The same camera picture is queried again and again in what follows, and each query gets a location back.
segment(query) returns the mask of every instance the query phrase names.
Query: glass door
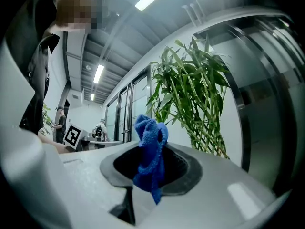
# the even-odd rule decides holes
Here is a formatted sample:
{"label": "glass door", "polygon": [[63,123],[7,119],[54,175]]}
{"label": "glass door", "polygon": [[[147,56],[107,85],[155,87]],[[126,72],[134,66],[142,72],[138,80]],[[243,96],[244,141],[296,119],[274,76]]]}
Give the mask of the glass door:
{"label": "glass door", "polygon": [[127,86],[125,90],[121,93],[121,106],[120,106],[120,116],[119,116],[119,137],[118,140],[124,143],[129,142],[129,121],[128,121],[128,114],[129,114],[129,101],[130,101],[130,89],[131,84]]}
{"label": "glass door", "polygon": [[108,106],[106,114],[106,128],[108,138],[110,141],[114,141],[114,128],[115,128],[115,112],[116,112],[117,99]]}
{"label": "glass door", "polygon": [[147,76],[132,86],[132,112],[131,112],[131,141],[139,141],[139,136],[134,129],[134,124],[139,115],[146,113],[147,104]]}
{"label": "glass door", "polygon": [[127,143],[139,140],[134,124],[138,116],[144,115],[147,110],[146,103],[151,95],[151,81],[148,81],[151,78],[150,70],[150,67],[143,70],[117,96],[114,128],[115,141]]}

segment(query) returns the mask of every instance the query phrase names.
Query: person in background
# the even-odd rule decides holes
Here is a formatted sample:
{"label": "person in background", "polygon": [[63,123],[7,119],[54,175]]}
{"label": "person in background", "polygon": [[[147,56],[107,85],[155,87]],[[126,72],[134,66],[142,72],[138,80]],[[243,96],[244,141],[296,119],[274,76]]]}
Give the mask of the person in background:
{"label": "person in background", "polygon": [[98,141],[109,142],[104,119],[101,119],[101,121],[94,127],[92,130],[92,136],[97,138]]}
{"label": "person in background", "polygon": [[56,142],[63,144],[63,137],[66,132],[66,116],[63,111],[63,107],[58,107],[57,112],[59,113],[59,121],[57,125],[53,125],[52,127],[56,130]]}
{"label": "person in background", "polygon": [[71,149],[39,132],[43,127],[43,100],[49,86],[48,57],[59,41],[56,32],[88,32],[101,26],[102,12],[106,9],[103,1],[27,0],[5,33],[5,42],[15,63],[35,91],[20,128],[33,132],[43,143],[55,146],[59,153]]}

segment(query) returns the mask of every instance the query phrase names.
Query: black jacket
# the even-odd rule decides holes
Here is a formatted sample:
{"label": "black jacket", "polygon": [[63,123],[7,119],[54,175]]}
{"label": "black jacket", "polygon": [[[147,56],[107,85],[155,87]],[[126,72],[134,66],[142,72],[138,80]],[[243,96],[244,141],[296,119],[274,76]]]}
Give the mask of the black jacket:
{"label": "black jacket", "polygon": [[42,36],[55,18],[54,0],[27,0],[5,34],[12,57],[35,90],[20,123],[21,128],[35,134],[43,127],[43,100],[49,86],[48,47],[52,53],[59,41],[57,35]]}

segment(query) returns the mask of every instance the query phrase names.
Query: blue towel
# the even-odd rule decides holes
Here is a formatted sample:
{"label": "blue towel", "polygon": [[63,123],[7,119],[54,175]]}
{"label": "blue towel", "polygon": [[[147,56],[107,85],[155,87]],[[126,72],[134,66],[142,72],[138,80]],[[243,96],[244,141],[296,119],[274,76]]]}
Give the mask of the blue towel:
{"label": "blue towel", "polygon": [[134,125],[143,149],[138,173],[133,183],[140,189],[150,192],[156,204],[161,200],[159,184],[164,181],[162,148],[167,142],[168,131],[164,123],[158,123],[140,115]]}

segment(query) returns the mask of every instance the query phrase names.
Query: ceiling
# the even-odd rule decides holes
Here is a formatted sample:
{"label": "ceiling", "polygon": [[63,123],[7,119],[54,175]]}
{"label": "ceiling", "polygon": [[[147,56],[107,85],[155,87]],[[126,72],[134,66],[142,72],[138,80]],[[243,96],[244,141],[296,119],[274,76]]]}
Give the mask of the ceiling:
{"label": "ceiling", "polygon": [[[191,22],[182,6],[195,0],[156,0],[144,11],[135,8],[138,1],[105,0],[108,19],[103,21],[104,28],[88,35],[73,35],[79,38],[68,40],[70,47],[78,47],[74,51],[77,53],[71,57],[75,65],[80,65],[80,69],[75,66],[71,69],[76,71],[74,75],[69,66],[71,85],[75,90],[83,89],[86,100],[94,93],[94,101],[103,104],[120,80],[150,49]],[[99,84],[95,84],[93,79],[98,64],[105,68]]]}

